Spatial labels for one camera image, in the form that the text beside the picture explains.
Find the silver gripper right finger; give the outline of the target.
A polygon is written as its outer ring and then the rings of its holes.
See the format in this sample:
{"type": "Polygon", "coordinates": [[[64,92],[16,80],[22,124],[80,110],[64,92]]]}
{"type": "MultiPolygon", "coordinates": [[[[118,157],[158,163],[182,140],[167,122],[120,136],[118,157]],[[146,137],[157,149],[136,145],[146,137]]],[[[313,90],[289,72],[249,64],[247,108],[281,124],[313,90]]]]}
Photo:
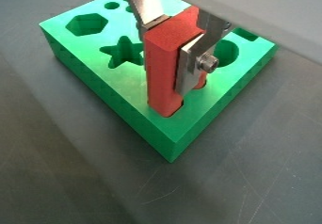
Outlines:
{"type": "Polygon", "coordinates": [[[213,55],[218,41],[231,30],[231,23],[199,10],[197,26],[205,31],[181,49],[175,90],[185,96],[197,87],[202,72],[213,73],[219,59],[213,55]]]}

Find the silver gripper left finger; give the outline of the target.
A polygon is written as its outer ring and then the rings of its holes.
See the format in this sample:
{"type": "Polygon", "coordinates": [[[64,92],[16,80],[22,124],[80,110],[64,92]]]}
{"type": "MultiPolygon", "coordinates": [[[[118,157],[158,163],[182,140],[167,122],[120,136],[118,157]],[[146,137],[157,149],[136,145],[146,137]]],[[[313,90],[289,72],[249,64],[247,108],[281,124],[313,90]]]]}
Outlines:
{"type": "Polygon", "coordinates": [[[139,30],[139,39],[144,33],[162,24],[170,17],[163,12],[162,0],[128,0],[139,30]]]}

